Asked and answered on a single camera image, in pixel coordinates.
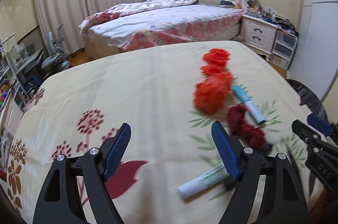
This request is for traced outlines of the dark red cloth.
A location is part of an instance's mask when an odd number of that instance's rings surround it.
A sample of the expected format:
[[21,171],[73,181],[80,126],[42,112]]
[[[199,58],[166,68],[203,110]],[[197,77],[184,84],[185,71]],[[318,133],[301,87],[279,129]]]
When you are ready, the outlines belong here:
[[262,155],[268,155],[273,145],[265,140],[265,134],[245,120],[246,107],[236,105],[229,108],[227,121],[230,133],[244,141],[253,150]]

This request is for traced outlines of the teal white tube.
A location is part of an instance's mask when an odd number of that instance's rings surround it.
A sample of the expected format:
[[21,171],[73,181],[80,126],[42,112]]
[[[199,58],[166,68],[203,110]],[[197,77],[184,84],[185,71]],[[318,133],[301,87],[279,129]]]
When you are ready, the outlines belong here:
[[262,112],[258,109],[258,107],[254,104],[252,99],[248,96],[248,94],[242,87],[238,85],[232,85],[231,90],[240,100],[240,102],[246,107],[246,109],[257,124],[263,124],[266,122],[266,119],[263,116]]

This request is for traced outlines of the white green toothpaste tube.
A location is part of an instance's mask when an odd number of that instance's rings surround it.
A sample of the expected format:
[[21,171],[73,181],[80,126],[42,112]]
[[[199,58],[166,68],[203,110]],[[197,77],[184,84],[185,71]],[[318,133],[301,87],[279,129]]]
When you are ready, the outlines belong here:
[[230,174],[226,171],[223,164],[219,164],[204,174],[178,186],[175,188],[180,198],[186,200],[191,198],[208,188],[222,182]]

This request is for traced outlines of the red foam fruit net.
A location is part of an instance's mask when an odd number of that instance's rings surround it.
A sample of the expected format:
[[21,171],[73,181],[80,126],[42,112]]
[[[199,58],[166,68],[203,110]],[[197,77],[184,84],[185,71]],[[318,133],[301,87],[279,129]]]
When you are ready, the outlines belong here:
[[226,68],[230,53],[224,49],[213,48],[205,53],[202,60],[206,63],[200,68],[204,76],[219,74]]

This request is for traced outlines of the black trash bag bin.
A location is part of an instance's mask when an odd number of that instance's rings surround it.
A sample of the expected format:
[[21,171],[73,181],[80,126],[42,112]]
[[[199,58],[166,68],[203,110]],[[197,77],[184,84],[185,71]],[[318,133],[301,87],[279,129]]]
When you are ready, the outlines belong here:
[[287,79],[286,81],[295,90],[295,92],[298,93],[301,106],[306,105],[315,116],[323,121],[328,121],[328,115],[321,100],[312,90],[297,80]]

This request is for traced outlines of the white sliding wardrobe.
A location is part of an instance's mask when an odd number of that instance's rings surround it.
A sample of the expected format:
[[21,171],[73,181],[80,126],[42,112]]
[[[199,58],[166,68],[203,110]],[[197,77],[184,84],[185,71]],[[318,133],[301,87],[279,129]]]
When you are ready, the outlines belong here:
[[301,0],[298,45],[288,76],[325,100],[337,76],[337,0]]

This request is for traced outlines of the clear plastic drawer unit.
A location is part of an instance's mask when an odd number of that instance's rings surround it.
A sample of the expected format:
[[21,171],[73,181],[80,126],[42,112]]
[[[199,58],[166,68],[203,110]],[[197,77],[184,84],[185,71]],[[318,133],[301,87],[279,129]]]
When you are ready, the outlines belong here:
[[270,62],[286,71],[289,70],[297,43],[298,38],[294,31],[278,29],[269,58]]

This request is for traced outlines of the cream floral bed sheet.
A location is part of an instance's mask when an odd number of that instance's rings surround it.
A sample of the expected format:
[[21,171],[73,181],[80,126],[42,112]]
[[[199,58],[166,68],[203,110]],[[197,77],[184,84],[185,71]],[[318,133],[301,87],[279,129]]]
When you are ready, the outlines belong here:
[[203,55],[230,53],[227,70],[261,110],[272,153],[292,156],[309,208],[323,186],[309,187],[307,147],[291,129],[309,108],[266,61],[238,42],[197,42],[152,47],[95,60],[47,79],[14,135],[2,187],[27,223],[40,188],[60,153],[81,156],[128,123],[131,140],[108,188],[125,223],[218,223],[232,196],[218,184],[185,202],[175,189],[220,164],[211,124],[226,121],[238,103],[229,94],[213,117],[193,104],[202,82]]

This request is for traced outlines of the white nightstand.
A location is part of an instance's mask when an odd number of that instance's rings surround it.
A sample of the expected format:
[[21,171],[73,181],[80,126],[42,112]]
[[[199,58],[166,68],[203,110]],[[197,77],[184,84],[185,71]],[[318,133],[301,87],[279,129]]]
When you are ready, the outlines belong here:
[[241,20],[242,43],[268,62],[278,29],[275,24],[245,14]]

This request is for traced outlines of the nightstand clutter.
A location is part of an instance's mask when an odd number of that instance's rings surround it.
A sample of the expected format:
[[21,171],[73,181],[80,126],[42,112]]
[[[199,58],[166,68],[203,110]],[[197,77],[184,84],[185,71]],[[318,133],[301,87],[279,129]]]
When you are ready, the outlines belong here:
[[289,30],[298,35],[294,24],[282,16],[279,16],[276,10],[264,7],[258,0],[245,0],[248,7],[247,14],[254,18],[262,19],[271,24],[276,24],[284,30]]

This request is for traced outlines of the grey desk chair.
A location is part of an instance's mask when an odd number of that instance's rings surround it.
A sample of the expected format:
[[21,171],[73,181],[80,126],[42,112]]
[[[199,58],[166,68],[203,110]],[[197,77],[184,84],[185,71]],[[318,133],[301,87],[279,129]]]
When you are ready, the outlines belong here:
[[49,56],[41,65],[42,71],[46,76],[51,76],[71,67],[63,47],[64,40],[63,25],[60,25],[60,27],[57,28],[57,39],[54,39],[52,32],[47,34],[46,45]]

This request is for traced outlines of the white tufted bed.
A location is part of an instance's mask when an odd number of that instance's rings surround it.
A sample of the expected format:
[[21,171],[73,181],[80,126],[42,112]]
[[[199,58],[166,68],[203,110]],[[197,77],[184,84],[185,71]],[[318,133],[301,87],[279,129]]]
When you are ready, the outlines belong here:
[[162,45],[228,41],[240,33],[247,10],[245,0],[198,0],[117,18],[80,35],[93,59]]

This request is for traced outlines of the floral quilt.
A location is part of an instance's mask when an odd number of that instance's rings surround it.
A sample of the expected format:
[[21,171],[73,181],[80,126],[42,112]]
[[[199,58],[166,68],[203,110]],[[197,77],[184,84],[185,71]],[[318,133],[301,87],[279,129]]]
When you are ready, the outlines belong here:
[[105,11],[97,12],[85,18],[79,25],[80,34],[86,33],[90,27],[100,25],[117,18],[152,10],[192,5],[197,1],[198,0],[147,0],[137,3],[117,4]]

